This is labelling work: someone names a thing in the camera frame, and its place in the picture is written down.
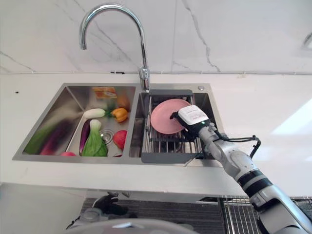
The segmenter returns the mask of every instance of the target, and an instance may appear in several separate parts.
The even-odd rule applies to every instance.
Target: countertop
[[[137,83],[137,74],[1,74],[0,181],[83,189],[244,195],[223,168],[12,161],[63,83]],[[257,135],[254,162],[288,195],[312,195],[312,76],[156,75],[151,83],[209,83],[230,137]],[[252,144],[241,145],[247,153]]]

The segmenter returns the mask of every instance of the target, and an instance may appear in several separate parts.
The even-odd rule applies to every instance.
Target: pepper
[[[121,123],[127,119],[128,111],[124,108],[117,108],[112,111],[112,115],[118,123]]]

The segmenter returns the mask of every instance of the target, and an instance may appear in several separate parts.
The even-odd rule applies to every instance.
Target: pink plate
[[[190,106],[190,104],[182,99],[170,99],[160,103],[152,112],[152,127],[163,134],[180,132],[184,127],[176,119],[170,119],[170,116],[173,112],[186,106]]]

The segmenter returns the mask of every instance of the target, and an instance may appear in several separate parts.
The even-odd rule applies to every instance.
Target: chrome faucet
[[[94,7],[91,9],[83,18],[80,28],[79,28],[79,43],[80,43],[80,48],[82,50],[85,50],[87,48],[86,46],[86,30],[91,22],[91,20],[99,13],[104,12],[106,10],[116,10],[120,11],[122,13],[125,13],[128,15],[137,25],[138,31],[140,33],[141,37],[141,48],[142,48],[142,58],[143,58],[143,67],[139,69],[139,76],[140,76],[140,82],[141,82],[141,87],[143,90],[146,92],[149,92],[150,90],[150,70],[147,66],[147,61],[146,61],[146,46],[145,46],[145,38],[144,38],[144,30],[142,27],[142,24],[140,20],[136,17],[136,15],[130,11],[128,8],[121,6],[119,4],[101,4],[99,6]]]

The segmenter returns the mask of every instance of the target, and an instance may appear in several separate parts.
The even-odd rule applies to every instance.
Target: metal grill
[[[224,215],[228,234],[261,234],[256,222],[258,214],[248,198],[225,198]]]
[[[312,197],[291,197],[303,212],[312,218]],[[227,234],[261,234],[258,214],[247,197],[223,198],[222,215]]]
[[[192,97],[184,97],[184,100],[193,103]],[[176,134],[161,134],[157,132],[151,125],[151,113],[153,109],[164,100],[155,100],[153,96],[149,99],[148,116],[144,126],[143,153],[183,153],[183,154],[199,154],[201,153],[200,139],[187,140],[185,136],[179,132]]]

